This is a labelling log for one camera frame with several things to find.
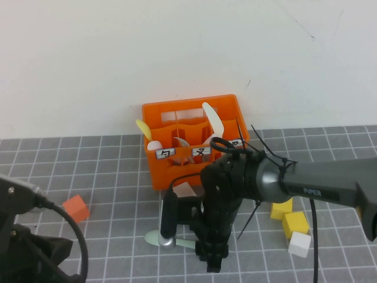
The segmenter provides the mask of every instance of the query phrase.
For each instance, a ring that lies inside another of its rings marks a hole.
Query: grid mat
[[[377,126],[262,130],[270,148],[298,162],[375,157]],[[263,146],[254,133],[251,143]],[[0,141],[0,173],[29,181],[57,204],[80,194],[91,216],[80,223],[90,252],[90,283],[312,282],[313,246],[307,258],[290,255],[280,221],[270,219],[263,203],[239,241],[235,241],[254,203],[244,200],[230,238],[230,253],[221,273],[207,274],[193,250],[164,251],[144,241],[158,227],[163,192],[151,188],[141,135],[63,137]],[[320,282],[377,282],[377,242],[364,236],[354,209],[316,202]],[[294,211],[305,211],[307,199],[294,198]],[[33,233],[75,239],[59,215],[46,211],[19,215]],[[178,237],[194,239],[184,226]],[[77,240],[61,264],[77,273]]]

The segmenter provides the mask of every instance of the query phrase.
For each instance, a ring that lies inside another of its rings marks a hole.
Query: yellow spoon
[[[143,122],[143,121],[141,121],[139,119],[136,120],[136,125],[143,132],[143,134],[145,134],[145,136],[147,137],[147,139],[149,141],[152,141],[151,129],[149,129],[148,125],[145,124],[145,122]]]

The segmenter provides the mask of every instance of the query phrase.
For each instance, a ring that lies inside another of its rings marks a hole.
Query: chinese character label
[[[230,140],[229,141],[232,145],[234,145],[235,147],[237,146],[242,146],[242,141],[240,139],[237,139],[237,140]]]
[[[168,158],[172,155],[175,155],[176,149],[160,149],[156,150],[156,158],[157,159],[164,159]]]
[[[193,149],[193,156],[208,155],[211,154],[211,147],[197,147]]]

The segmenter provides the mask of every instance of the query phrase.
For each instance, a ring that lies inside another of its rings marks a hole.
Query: white cube
[[[312,237],[299,232],[293,232],[289,242],[288,252],[305,258],[309,252]]]
[[[193,188],[188,182],[184,182],[178,186],[173,187],[173,191],[179,198],[183,198],[185,196],[196,196]]]

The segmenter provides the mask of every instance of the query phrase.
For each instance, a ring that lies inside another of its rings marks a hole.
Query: orange crate
[[[151,129],[152,139],[158,140],[163,145],[163,150],[147,150],[148,140],[144,136],[144,150],[155,190],[168,189],[173,179],[198,173],[221,156],[220,152],[209,149],[209,144],[203,145],[203,142],[213,133],[201,106],[204,102],[216,110],[223,122],[224,139],[239,139],[236,117],[243,137],[245,140],[250,139],[234,94],[144,104],[143,120]],[[186,140],[190,147],[180,147],[180,142],[174,137]],[[185,157],[197,154],[197,151],[201,151],[202,148],[205,148],[205,153],[210,152],[205,162],[202,156],[194,156],[195,163],[183,163]],[[201,184],[200,177],[194,176],[181,179],[175,185],[184,182],[189,182],[192,186]]]

